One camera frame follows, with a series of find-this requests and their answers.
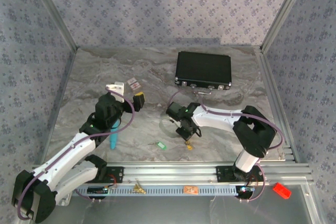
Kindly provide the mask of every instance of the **red block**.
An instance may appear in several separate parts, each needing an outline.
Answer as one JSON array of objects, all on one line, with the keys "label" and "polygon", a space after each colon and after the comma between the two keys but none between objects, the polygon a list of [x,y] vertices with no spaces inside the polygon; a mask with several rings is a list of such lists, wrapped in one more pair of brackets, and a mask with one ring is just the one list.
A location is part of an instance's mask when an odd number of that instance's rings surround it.
[{"label": "red block", "polygon": [[289,199],[291,191],[280,183],[276,183],[273,190],[284,199]]}]

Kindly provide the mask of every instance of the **small sticker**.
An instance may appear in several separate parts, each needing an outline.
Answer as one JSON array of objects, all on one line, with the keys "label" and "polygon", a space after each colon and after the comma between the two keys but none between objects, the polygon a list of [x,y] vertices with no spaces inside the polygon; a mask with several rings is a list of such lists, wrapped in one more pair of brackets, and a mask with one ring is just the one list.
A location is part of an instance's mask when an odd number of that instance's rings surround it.
[{"label": "small sticker", "polygon": [[161,149],[165,150],[166,146],[162,143],[162,142],[157,142],[156,143],[158,145],[158,147],[160,147]]},{"label": "small sticker", "polygon": [[136,82],[136,78],[132,78],[132,79],[129,79],[128,81],[127,81],[127,83],[128,83],[128,85],[132,85],[132,84],[134,84]]},{"label": "small sticker", "polygon": [[184,194],[192,194],[198,195],[198,187],[197,186],[184,186],[183,187]]},{"label": "small sticker", "polygon": [[134,90],[140,88],[141,85],[140,85],[138,82],[136,82],[136,83],[132,84],[130,87],[131,87],[131,89],[134,91]]}]

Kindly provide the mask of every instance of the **yellow object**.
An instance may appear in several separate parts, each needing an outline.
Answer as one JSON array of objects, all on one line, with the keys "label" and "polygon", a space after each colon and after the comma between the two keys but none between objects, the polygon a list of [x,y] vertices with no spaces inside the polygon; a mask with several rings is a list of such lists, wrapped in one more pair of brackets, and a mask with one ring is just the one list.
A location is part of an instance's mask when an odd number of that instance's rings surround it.
[{"label": "yellow object", "polygon": [[135,191],[136,193],[140,193],[140,194],[146,194],[146,191],[141,187],[138,180],[136,181],[133,191]]},{"label": "yellow object", "polygon": [[135,94],[135,96],[142,95],[142,94],[143,94],[143,97],[145,97],[145,94],[142,91],[139,92],[139,93],[137,93],[137,94]]},{"label": "yellow object", "polygon": [[185,145],[187,146],[188,150],[191,151],[193,149],[193,147],[190,144],[190,141],[186,141]]}]

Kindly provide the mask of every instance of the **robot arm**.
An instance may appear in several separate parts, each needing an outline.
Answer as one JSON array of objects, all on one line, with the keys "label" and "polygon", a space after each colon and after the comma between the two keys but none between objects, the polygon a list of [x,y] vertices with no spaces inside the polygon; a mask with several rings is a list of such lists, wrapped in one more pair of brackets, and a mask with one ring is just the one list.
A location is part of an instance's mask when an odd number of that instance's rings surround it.
[{"label": "robot arm", "polygon": [[[106,89],[123,95],[121,82],[107,85]],[[135,111],[139,111],[143,104],[142,93],[133,97]],[[51,214],[55,205],[65,195],[87,181],[102,178],[107,164],[99,157],[91,155],[81,164],[76,164],[106,139],[123,112],[132,112],[128,102],[110,92],[102,95],[96,104],[95,112],[88,117],[70,143],[31,173],[24,170],[18,174],[12,205],[18,207],[19,199],[23,197],[20,211],[36,223],[40,223]],[[31,186],[23,194],[28,184]]]},{"label": "robot arm", "polygon": [[[209,111],[218,112],[218,114],[209,113]],[[248,176],[260,158],[265,157],[276,134],[268,124],[240,116],[240,114],[250,114],[266,119],[253,106],[232,111],[203,107],[199,103],[190,103],[188,107],[183,107],[173,102],[166,113],[178,126],[176,132],[186,141],[195,133],[202,136],[200,127],[204,126],[234,132],[244,148],[233,165],[234,175],[240,180]]]}]

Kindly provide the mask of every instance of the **marble surface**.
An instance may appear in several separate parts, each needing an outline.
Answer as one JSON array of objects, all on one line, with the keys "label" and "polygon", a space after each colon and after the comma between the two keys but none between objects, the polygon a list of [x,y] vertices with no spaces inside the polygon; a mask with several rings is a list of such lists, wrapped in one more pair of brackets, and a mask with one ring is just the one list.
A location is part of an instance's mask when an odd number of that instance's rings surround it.
[{"label": "marble surface", "polygon": [[[190,151],[184,140],[175,133],[176,126],[165,115],[170,96],[178,90],[174,84],[177,53],[179,51],[226,54],[232,59],[232,88],[214,91],[204,97],[208,106],[221,109],[243,109],[256,106],[273,121],[264,83],[261,79],[253,47],[216,48],[112,48],[79,49],[66,87],[56,126],[49,144],[47,158],[55,155],[78,132],[78,129],[94,111],[98,97],[105,93],[105,85],[121,81],[125,83],[125,95],[133,92],[127,80],[135,77],[145,93],[144,108],[136,113],[133,123],[118,135],[117,147],[110,149],[107,138],[95,151],[108,162],[121,161],[234,161],[242,150],[234,133],[213,128],[202,128],[202,137],[191,138]],[[191,88],[178,94],[174,101],[188,105],[196,101]],[[131,115],[124,113],[122,125]],[[154,143],[163,142],[166,150]],[[282,148],[270,151],[265,159],[284,157]]]}]

